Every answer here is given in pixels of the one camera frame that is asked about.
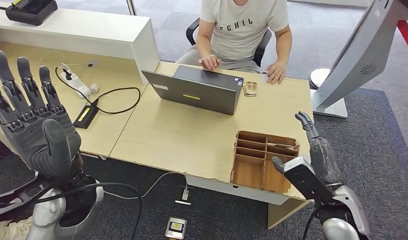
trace white power strip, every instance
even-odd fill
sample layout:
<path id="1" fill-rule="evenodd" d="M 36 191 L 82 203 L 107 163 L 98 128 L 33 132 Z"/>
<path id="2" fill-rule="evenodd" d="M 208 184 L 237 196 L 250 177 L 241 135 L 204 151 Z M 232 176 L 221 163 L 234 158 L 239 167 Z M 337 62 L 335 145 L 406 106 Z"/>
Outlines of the white power strip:
<path id="1" fill-rule="evenodd" d="M 69 74 L 71 74 L 71 80 L 67 79 L 67 74 L 65 71 L 60 73 L 61 78 L 72 88 L 75 88 L 79 90 L 81 93 L 83 93 L 84 96 L 89 96 L 91 94 L 90 89 L 80 80 L 80 78 L 73 72 L 71 72 L 69 69 L 66 70 Z M 82 99 L 84 98 L 80 93 L 76 91 L 77 95 L 80 96 Z"/>

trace card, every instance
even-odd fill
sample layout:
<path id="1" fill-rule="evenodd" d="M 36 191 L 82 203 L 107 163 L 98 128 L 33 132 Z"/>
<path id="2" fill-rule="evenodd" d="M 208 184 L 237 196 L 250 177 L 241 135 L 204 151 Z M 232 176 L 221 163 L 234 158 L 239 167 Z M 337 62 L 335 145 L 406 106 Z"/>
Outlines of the card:
<path id="1" fill-rule="evenodd" d="M 257 83 L 253 81 L 246 81 L 243 84 L 245 97 L 257 96 Z"/>
<path id="2" fill-rule="evenodd" d="M 267 76 L 267 71 L 261 71 L 261 80 L 266 83 L 268 79 L 269 77 Z"/>

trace speaker grille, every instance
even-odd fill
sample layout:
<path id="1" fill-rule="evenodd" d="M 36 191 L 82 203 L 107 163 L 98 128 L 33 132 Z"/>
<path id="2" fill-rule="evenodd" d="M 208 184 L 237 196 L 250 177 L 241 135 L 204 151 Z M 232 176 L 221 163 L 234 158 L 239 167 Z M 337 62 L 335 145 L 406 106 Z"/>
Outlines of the speaker grille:
<path id="1" fill-rule="evenodd" d="M 376 66 L 373 64 L 368 64 L 360 69 L 360 73 L 363 75 L 370 75 L 376 71 Z"/>

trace desk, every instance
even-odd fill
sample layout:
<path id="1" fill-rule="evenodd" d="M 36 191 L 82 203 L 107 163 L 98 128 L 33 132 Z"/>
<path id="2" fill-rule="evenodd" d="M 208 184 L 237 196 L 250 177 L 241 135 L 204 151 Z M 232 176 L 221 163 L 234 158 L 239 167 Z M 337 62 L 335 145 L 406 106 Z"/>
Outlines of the desk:
<path id="1" fill-rule="evenodd" d="M 0 6 L 8 5 L 0 1 Z M 140 70 L 154 71 L 160 61 L 151 19 L 145 16 L 60 8 L 33 26 L 11 21 L 0 10 L 0 41 L 131 59 Z"/>
<path id="2" fill-rule="evenodd" d="M 4 51 L 8 57 L 11 71 L 16 79 L 17 84 L 21 87 L 20 76 L 18 75 L 17 58 L 26 56 L 30 62 L 39 61 L 40 58 L 51 49 L 18 45 L 13 43 L 0 42 L 0 50 Z M 143 92 L 145 85 L 142 84 L 138 70 L 133 60 L 84 54 L 78 52 L 62 51 L 68 64 L 80 64 L 84 68 L 84 74 L 80 79 L 89 86 L 96 83 L 100 87 L 100 93 L 107 92 L 116 88 L 137 87 Z M 40 86 L 39 67 L 41 65 L 49 66 L 51 70 L 52 83 L 54 84 L 61 103 L 65 106 L 72 121 L 74 121 L 83 109 L 86 101 L 81 99 L 73 90 L 69 89 L 55 76 L 55 66 L 60 64 L 62 56 L 50 52 L 44 58 L 41 64 L 32 64 L 31 70 L 37 85 Z M 94 61 L 97 64 L 94 68 L 87 68 L 87 63 Z M 75 73 L 80 72 L 77 66 L 71 66 Z M 137 100 L 138 93 L 136 90 L 124 90 L 111 93 L 99 101 L 99 107 L 111 112 L 120 111 L 130 107 Z M 109 115 L 98 112 L 88 129 L 77 128 L 82 137 L 81 151 L 94 156 L 109 156 L 115 142 L 120 136 L 124 126 L 127 123 L 133 110 L 117 115 Z"/>
<path id="3" fill-rule="evenodd" d="M 172 76 L 178 64 L 161 62 L 158 73 Z M 238 130 L 295 138 L 300 154 L 309 144 L 294 114 L 312 114 L 308 81 L 287 78 L 270 85 L 254 73 L 217 70 L 259 82 L 258 96 L 241 94 L 235 116 L 160 99 L 148 86 L 110 154 L 111 158 L 167 171 L 187 173 L 190 185 L 271 203 L 269 228 L 306 204 L 291 186 L 273 193 L 230 183 Z"/>
<path id="4" fill-rule="evenodd" d="M 0 1 L 0 6 L 8 5 Z M 143 91 L 148 82 L 139 70 L 154 71 L 160 62 L 149 17 L 63 8 L 55 11 L 41 26 L 11 21 L 5 11 L 0 10 L 0 50 L 7 54 L 20 87 L 18 57 L 25 56 L 33 63 L 39 62 L 51 50 L 62 53 L 65 60 L 56 53 L 49 53 L 42 63 L 31 67 L 35 80 L 39 81 L 40 65 L 49 66 L 53 84 L 72 120 L 86 101 L 55 77 L 54 69 L 60 62 L 80 64 L 85 69 L 80 79 L 88 87 L 98 84 L 101 93 L 120 87 L 138 87 Z M 87 67 L 91 62 L 95 63 L 94 68 Z M 72 70 L 79 73 L 76 66 Z M 136 99 L 135 90 L 119 91 L 102 98 L 99 107 L 109 111 L 123 110 Z M 82 137 L 81 151 L 109 156 L 132 112 L 98 113 L 88 129 L 78 129 Z"/>

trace white cable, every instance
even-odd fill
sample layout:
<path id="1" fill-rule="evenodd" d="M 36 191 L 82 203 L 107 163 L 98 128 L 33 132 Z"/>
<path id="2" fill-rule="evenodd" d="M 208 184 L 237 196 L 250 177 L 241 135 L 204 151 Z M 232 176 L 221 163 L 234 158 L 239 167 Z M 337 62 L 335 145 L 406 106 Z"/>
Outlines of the white cable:
<path id="1" fill-rule="evenodd" d="M 43 59 L 45 58 L 45 56 L 48 55 L 48 54 L 50 54 L 50 53 L 57 53 L 57 54 L 61 55 L 62 58 L 64 59 L 63 62 L 65 62 L 66 58 L 65 58 L 65 56 L 64 56 L 62 53 L 60 53 L 60 52 L 58 52 L 58 51 L 55 51 L 55 50 L 51 50 L 51 51 L 47 51 L 45 54 L 43 54 L 43 56 L 40 58 L 40 61 L 31 62 L 30 64 L 41 64 L 41 63 L 43 62 Z"/>
<path id="2" fill-rule="evenodd" d="M 81 75 L 83 75 L 84 74 L 84 68 L 83 68 L 83 66 L 81 66 L 80 64 L 65 64 L 65 63 L 61 63 L 61 65 L 59 65 L 59 66 L 57 66 L 57 68 L 61 68 L 62 66 L 65 66 L 66 68 L 68 68 L 68 70 L 70 71 L 70 72 L 72 72 L 73 73 L 73 71 L 71 70 L 71 68 L 69 67 L 69 66 L 79 66 L 81 69 L 82 69 L 82 72 L 80 73 L 80 74 L 77 74 L 77 76 L 81 76 Z"/>
<path id="3" fill-rule="evenodd" d="M 184 173 L 179 173 L 179 172 L 167 172 L 167 173 L 161 175 L 161 176 L 154 182 L 154 184 L 152 184 L 152 186 L 148 189 L 148 191 L 146 191 L 146 193 L 143 194 L 143 196 L 141 196 L 141 198 L 146 197 L 146 195 L 148 195 L 148 193 L 149 193 L 149 192 L 152 190 L 152 188 L 158 183 L 158 181 L 159 181 L 161 178 L 163 178 L 164 176 L 168 175 L 168 174 L 181 174 L 181 175 L 183 175 L 183 176 L 185 177 L 185 182 L 186 182 L 186 187 L 185 187 L 185 189 L 188 188 L 188 180 L 187 180 L 186 175 L 185 175 Z M 125 199 L 125 200 L 138 199 L 138 197 L 136 197 L 136 196 L 135 196 L 135 197 L 125 197 L 125 196 L 120 196 L 120 195 L 117 195 L 117 194 L 115 194 L 115 193 L 107 192 L 107 191 L 104 191 L 104 193 L 106 193 L 106 194 L 108 194 L 108 195 L 112 195 L 112 196 L 114 196 L 114 197 L 118 197 L 118 198 L 121 198 L 121 199 Z"/>

